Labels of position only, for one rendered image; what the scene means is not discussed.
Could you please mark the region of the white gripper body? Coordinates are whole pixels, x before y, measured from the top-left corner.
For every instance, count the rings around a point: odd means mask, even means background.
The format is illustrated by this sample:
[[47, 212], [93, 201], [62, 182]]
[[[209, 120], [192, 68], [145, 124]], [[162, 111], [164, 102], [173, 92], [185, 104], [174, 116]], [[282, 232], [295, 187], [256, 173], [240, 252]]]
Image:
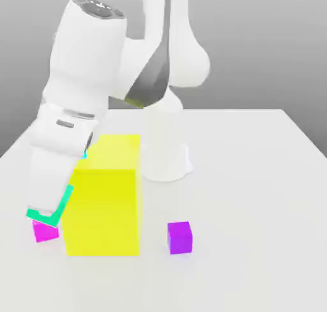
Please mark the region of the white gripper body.
[[32, 148], [27, 206], [39, 212], [55, 212], [76, 164], [75, 156]]

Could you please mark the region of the small magenta cube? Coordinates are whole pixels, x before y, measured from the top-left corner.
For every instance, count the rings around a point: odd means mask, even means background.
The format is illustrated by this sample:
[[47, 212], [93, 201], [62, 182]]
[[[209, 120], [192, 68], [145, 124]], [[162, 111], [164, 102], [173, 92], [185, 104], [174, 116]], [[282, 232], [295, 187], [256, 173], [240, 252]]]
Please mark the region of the small magenta cube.
[[36, 242], [49, 241], [59, 237], [58, 227], [48, 226], [36, 220], [32, 221], [32, 225]]

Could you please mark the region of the large yellow box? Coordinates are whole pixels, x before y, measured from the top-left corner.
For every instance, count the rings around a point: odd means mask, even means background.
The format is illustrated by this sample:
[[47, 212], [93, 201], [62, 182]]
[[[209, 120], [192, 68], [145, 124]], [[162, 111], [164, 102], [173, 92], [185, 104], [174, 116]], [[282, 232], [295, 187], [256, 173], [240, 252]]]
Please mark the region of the large yellow box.
[[137, 256], [142, 224], [141, 138], [101, 135], [70, 179], [61, 217], [69, 256]]

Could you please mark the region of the small purple cube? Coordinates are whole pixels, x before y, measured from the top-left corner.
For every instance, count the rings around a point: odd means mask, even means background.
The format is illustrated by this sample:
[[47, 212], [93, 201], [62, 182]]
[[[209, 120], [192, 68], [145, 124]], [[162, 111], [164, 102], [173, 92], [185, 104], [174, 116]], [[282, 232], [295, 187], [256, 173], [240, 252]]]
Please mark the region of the small purple cube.
[[188, 221], [167, 224], [167, 242], [171, 255], [191, 253], [193, 234]]

